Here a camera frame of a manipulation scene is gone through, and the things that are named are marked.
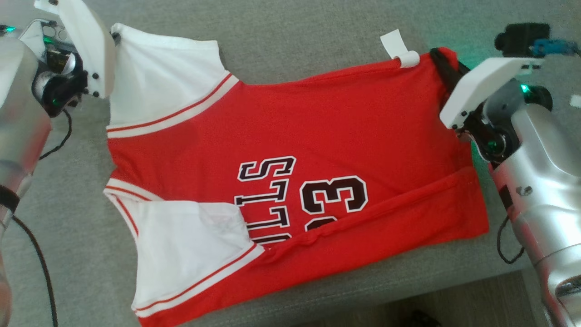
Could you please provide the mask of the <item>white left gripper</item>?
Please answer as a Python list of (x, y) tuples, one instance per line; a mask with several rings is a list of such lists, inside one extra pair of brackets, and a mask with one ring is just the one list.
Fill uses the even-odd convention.
[(114, 87), (115, 48), (121, 41), (120, 34), (110, 33), (83, 0), (36, 0), (34, 6), (59, 17), (46, 41), (79, 54), (83, 70), (89, 74), (89, 93), (107, 99)]

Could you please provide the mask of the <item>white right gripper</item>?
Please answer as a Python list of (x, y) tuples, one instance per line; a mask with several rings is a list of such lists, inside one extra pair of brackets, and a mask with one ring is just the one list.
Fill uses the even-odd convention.
[(446, 91), (450, 94), (440, 112), (440, 120), (448, 129), (463, 128), (468, 114), (516, 76), (531, 74), (533, 66), (541, 66), (538, 58), (488, 58), (473, 70), (458, 62), (455, 69), (438, 48), (430, 50), (430, 58)]

